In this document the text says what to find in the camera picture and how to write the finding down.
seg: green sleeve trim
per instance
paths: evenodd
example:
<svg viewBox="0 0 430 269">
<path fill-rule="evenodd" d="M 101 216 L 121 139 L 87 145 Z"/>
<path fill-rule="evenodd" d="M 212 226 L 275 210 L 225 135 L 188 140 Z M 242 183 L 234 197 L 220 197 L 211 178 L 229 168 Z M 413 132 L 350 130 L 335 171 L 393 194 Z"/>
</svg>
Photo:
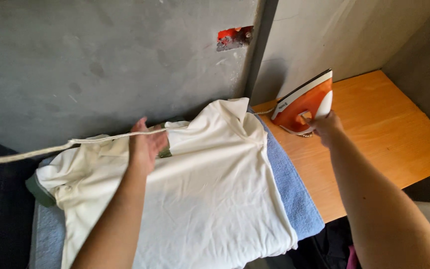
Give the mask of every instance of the green sleeve trim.
<svg viewBox="0 0 430 269">
<path fill-rule="evenodd" d="M 36 173 L 26 180 L 26 188 L 34 195 L 34 198 L 36 198 L 41 205 L 45 207 L 56 205 L 56 199 L 50 192 L 41 186 Z"/>
</svg>

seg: hole in wall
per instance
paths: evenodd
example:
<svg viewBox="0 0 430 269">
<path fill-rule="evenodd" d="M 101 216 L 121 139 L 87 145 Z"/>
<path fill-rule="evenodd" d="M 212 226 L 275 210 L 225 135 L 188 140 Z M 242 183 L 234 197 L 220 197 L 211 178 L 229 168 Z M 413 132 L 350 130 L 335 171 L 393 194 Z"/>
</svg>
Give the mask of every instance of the hole in wall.
<svg viewBox="0 0 430 269">
<path fill-rule="evenodd" d="M 231 28 L 218 32 L 217 51 L 248 46 L 253 36 L 253 26 Z"/>
</svg>

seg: wooden board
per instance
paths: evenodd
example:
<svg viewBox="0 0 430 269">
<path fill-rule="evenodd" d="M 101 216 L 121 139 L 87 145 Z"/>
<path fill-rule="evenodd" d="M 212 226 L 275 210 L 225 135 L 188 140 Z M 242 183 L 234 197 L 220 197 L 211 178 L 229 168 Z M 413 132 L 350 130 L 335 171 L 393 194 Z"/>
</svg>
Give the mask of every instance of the wooden board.
<svg viewBox="0 0 430 269">
<path fill-rule="evenodd" d="M 276 101 L 253 107 L 270 109 Z M 430 176 L 430 120 L 387 78 L 374 71 L 333 84 L 332 109 L 362 153 L 400 188 Z M 262 120 L 286 151 L 325 222 L 343 217 L 328 149 Z"/>
</svg>

